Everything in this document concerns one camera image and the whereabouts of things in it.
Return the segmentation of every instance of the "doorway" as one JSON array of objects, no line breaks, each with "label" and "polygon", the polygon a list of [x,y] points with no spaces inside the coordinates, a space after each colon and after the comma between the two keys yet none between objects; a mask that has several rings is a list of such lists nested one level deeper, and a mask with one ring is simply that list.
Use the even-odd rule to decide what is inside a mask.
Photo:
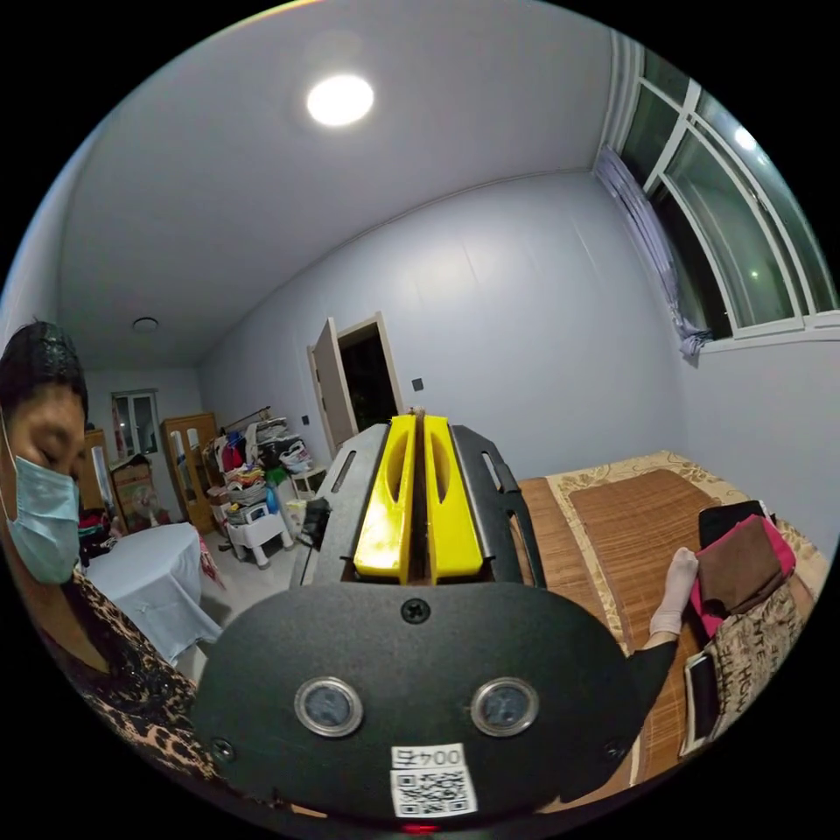
[{"label": "doorway", "polygon": [[381,312],[340,332],[328,318],[307,349],[333,457],[349,438],[404,413]]}]

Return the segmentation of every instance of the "small window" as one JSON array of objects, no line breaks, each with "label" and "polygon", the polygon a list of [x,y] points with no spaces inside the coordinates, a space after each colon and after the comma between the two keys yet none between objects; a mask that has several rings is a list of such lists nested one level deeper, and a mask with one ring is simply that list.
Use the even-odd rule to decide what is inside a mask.
[{"label": "small window", "polygon": [[621,159],[633,177],[644,184],[671,137],[679,114],[646,87],[639,88],[639,102]]},{"label": "small window", "polygon": [[158,449],[158,406],[153,391],[113,394],[116,448],[123,458],[154,455]]},{"label": "small window", "polygon": [[679,105],[689,90],[689,77],[655,52],[645,50],[645,78]]}]

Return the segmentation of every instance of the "woman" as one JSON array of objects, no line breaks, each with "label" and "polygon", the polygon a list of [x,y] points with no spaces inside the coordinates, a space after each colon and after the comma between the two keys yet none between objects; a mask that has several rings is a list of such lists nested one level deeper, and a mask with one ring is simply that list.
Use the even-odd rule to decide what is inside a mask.
[{"label": "woman", "polygon": [[193,790],[198,780],[217,801],[214,791],[238,796],[193,734],[195,685],[74,570],[87,420],[69,337],[41,322],[16,332],[0,359],[0,543],[11,575],[53,657],[114,732]]}]

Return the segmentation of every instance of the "white table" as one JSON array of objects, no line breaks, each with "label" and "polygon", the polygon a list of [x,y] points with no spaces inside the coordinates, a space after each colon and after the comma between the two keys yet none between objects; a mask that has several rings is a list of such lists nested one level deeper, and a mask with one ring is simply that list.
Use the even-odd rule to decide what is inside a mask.
[{"label": "white table", "polygon": [[201,547],[189,523],[161,525],[95,557],[87,579],[118,606],[170,664],[221,627],[200,607]]},{"label": "white table", "polygon": [[283,547],[290,549],[295,543],[291,538],[289,529],[286,528],[285,519],[281,514],[264,514],[251,519],[245,525],[231,525],[227,522],[227,536],[230,544],[234,547],[237,559],[245,559],[245,549],[254,553],[254,559],[260,569],[267,569],[270,565],[269,559],[265,556],[263,545],[269,540],[279,536],[283,541]]}]

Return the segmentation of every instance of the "qr code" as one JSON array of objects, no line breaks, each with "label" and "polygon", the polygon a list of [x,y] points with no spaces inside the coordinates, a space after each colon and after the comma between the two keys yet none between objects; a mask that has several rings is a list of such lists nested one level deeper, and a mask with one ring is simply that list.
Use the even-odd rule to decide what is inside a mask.
[{"label": "qr code", "polygon": [[433,771],[392,771],[391,790],[398,816],[455,816],[476,810],[465,767]]}]

